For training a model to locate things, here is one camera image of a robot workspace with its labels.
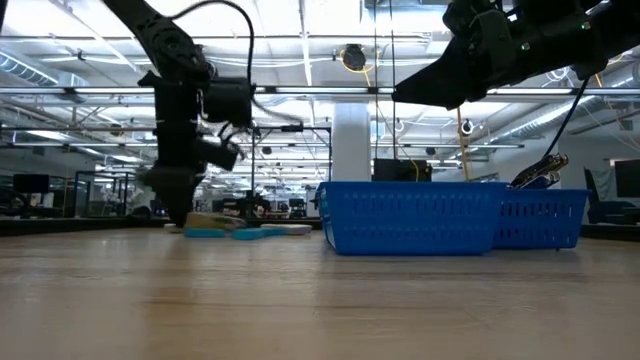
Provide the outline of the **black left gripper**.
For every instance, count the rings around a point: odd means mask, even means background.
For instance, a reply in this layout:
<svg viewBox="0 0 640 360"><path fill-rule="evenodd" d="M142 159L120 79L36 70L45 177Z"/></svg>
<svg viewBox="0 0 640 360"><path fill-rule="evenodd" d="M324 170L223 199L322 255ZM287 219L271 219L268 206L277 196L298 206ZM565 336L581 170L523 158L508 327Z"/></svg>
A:
<svg viewBox="0 0 640 360"><path fill-rule="evenodd" d="M137 178L150 187L177 227L183 227L193 209L193 197L203 180L202 161L193 143L198 138L195 120L157 120L157 159Z"/></svg>

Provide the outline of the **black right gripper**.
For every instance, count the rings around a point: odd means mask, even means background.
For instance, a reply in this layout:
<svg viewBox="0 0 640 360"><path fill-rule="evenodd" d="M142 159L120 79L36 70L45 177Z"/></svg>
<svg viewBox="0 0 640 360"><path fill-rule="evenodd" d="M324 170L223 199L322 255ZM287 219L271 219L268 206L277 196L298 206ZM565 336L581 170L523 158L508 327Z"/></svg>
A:
<svg viewBox="0 0 640 360"><path fill-rule="evenodd" d="M395 86L392 99L451 110L484 98L492 88L558 68L571 66L584 79L608 62L601 33L589 18L542 25L476 18L471 28L471 43L453 37L438 60Z"/></svg>

